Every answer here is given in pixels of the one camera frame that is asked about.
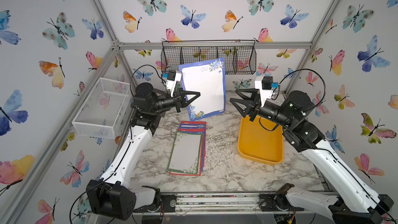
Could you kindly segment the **blue stationery paper stack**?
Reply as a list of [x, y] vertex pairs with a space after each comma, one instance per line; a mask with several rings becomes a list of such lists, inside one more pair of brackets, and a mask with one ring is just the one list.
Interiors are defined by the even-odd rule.
[[182, 88], [199, 92], [187, 107], [190, 121], [221, 115], [226, 110], [226, 66], [224, 58], [181, 64]]

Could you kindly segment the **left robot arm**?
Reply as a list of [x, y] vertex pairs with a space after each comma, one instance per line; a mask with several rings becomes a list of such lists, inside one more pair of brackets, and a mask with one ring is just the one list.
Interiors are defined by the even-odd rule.
[[118, 220], [128, 220], [134, 211], [157, 212], [162, 208], [158, 188], [143, 186], [129, 189], [136, 164], [155, 134], [161, 114], [175, 108], [180, 111], [200, 97], [199, 92], [179, 89], [161, 96], [152, 84], [141, 83], [135, 89], [130, 131], [109, 168], [98, 180], [90, 180], [86, 194], [91, 212]]

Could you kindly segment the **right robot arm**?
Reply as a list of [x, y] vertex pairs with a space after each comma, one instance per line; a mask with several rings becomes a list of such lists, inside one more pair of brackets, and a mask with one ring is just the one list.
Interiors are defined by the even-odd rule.
[[369, 187], [334, 151], [325, 135], [306, 115], [315, 104], [301, 91], [292, 91], [281, 105], [274, 104], [259, 89], [237, 89], [239, 98], [230, 102], [250, 121], [267, 119], [283, 129], [285, 140], [304, 155], [337, 191], [328, 196], [284, 184], [276, 193], [280, 209], [303, 208], [336, 224], [381, 224], [394, 205], [388, 195]]

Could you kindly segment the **yellow storage tray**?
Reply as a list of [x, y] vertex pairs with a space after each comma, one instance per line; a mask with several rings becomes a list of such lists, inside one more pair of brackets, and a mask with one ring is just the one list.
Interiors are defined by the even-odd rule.
[[247, 116], [241, 119], [238, 136], [238, 154], [247, 160], [276, 165], [284, 160], [284, 137], [282, 127], [271, 129], [275, 124], [256, 117], [250, 121]]

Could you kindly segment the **white mesh wall basket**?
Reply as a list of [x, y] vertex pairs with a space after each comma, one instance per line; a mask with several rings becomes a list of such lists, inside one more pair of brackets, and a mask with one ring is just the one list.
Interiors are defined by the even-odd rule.
[[130, 98], [129, 83], [99, 78], [72, 121], [76, 133], [92, 138], [116, 138]]

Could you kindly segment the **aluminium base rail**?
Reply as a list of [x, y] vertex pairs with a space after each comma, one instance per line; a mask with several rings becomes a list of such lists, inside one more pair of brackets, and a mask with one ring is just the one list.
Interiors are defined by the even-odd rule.
[[120, 220], [126, 220], [133, 213], [256, 213], [256, 212], [301, 212], [309, 210], [325, 215], [329, 206], [339, 198], [334, 195], [322, 195], [316, 192], [296, 190], [293, 194], [277, 195], [261, 193], [225, 193], [225, 194], [162, 194], [144, 192], [122, 194], [91, 191], [88, 194], [93, 213]]

